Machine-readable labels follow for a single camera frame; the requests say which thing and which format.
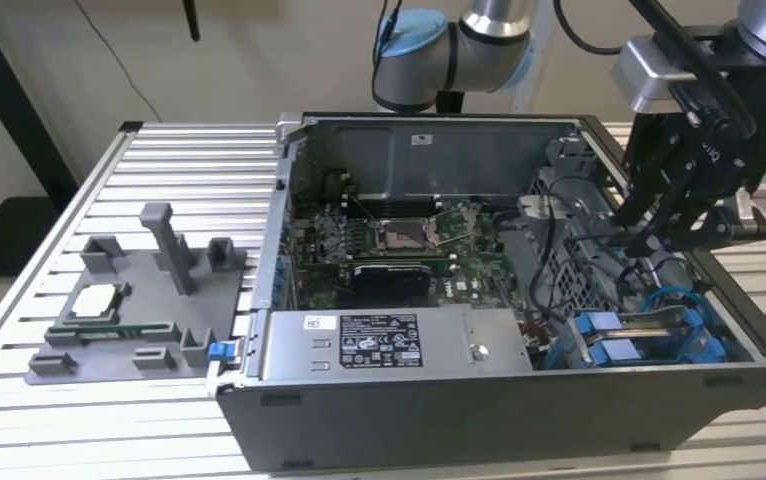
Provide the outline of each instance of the screw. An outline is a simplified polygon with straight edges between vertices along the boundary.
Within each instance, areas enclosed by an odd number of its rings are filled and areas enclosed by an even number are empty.
[[[701,117],[698,117],[698,114],[694,112],[686,113],[686,120],[689,120],[689,123],[694,128],[698,128],[704,123],[701,122]]]

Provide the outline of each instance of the aluminum extrusion table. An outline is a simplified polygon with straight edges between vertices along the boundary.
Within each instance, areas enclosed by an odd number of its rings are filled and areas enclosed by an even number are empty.
[[[610,130],[623,143],[629,126]],[[192,247],[230,236],[250,249],[237,317],[246,331],[275,142],[267,124],[146,124],[116,136],[0,304],[0,478],[267,478],[249,470],[204,379],[28,386],[22,377],[83,269],[88,236],[116,234],[126,249],[155,248],[138,221],[146,201],[172,202],[172,224]],[[766,241],[716,255],[766,313]],[[533,477],[766,478],[766,408],[725,414],[669,454],[327,475]]]

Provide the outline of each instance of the motherboard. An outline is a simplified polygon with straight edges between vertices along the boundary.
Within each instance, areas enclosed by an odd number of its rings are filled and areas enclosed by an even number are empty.
[[[477,197],[309,206],[293,225],[299,309],[525,303],[498,232],[515,208]]]

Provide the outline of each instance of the blue cable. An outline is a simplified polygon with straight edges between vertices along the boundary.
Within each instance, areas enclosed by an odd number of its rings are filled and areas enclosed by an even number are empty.
[[[656,301],[656,299],[664,295],[670,294],[670,293],[682,293],[684,296],[686,296],[692,300],[694,300],[694,303],[697,303],[698,307],[701,307],[701,309],[704,310],[704,314],[705,314],[704,323],[710,324],[710,322],[713,320],[713,312],[710,310],[709,305],[706,304],[706,302],[704,302],[704,299],[700,297],[700,295],[685,287],[662,287],[662,288],[660,288],[656,292],[653,292],[650,294],[650,296],[645,300],[645,303],[641,306],[641,311],[642,312],[649,311],[651,306],[653,306],[653,302]]]
[[[641,311],[646,312],[647,310],[650,310],[650,307],[653,306],[653,302],[656,301],[656,299],[660,298],[662,295],[668,295],[669,293],[682,293],[684,296],[692,298],[698,305],[701,304],[701,299],[694,294],[694,292],[692,290],[689,290],[688,288],[684,288],[684,287],[662,287],[656,292],[653,292],[650,294],[650,296],[647,297],[647,300],[645,300],[645,303],[641,306]]]

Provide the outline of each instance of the blue latch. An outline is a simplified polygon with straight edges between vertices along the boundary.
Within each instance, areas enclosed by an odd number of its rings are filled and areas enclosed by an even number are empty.
[[[235,360],[235,342],[215,342],[208,345],[208,361],[229,362]]]

